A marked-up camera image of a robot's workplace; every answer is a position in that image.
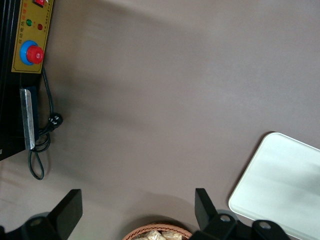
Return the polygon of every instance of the red emergency stop button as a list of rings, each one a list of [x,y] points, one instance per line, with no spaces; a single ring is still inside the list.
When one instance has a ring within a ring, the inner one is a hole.
[[[33,64],[40,64],[44,59],[44,51],[41,47],[36,45],[31,45],[26,50],[26,59]]]

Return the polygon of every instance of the black machine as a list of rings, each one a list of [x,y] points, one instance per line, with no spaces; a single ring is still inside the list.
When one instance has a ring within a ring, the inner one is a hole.
[[[50,132],[63,121],[54,112],[43,59],[54,0],[1,0],[0,28],[0,161],[29,150],[28,167],[37,180],[44,178],[38,153],[48,149]],[[43,78],[49,100],[49,118],[39,127],[38,100]],[[41,169],[38,175],[32,155]]]

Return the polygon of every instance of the blue button base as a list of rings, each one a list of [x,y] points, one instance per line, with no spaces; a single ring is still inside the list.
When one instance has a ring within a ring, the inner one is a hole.
[[[30,46],[32,45],[35,45],[35,46],[38,46],[38,44],[35,42],[35,41],[31,41],[31,40],[28,40],[28,41],[25,41],[22,46],[21,46],[21,49],[20,49],[20,59],[21,61],[25,64],[25,65],[33,65],[32,62],[29,62],[28,59],[27,59],[27,50]]]

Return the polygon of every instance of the green indicator light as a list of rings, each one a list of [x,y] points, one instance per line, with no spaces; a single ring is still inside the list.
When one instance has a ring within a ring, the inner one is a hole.
[[[30,19],[28,19],[28,20],[26,21],[26,24],[27,24],[28,26],[31,26],[31,25],[32,25],[32,21],[31,21]]]

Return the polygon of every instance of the red switch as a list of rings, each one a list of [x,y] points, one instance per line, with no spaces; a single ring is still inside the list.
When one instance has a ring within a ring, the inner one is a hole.
[[[44,51],[41,47],[32,45],[26,51],[26,59],[33,64],[39,64],[44,59]]]
[[[45,5],[45,0],[33,0],[33,3],[43,8]]]

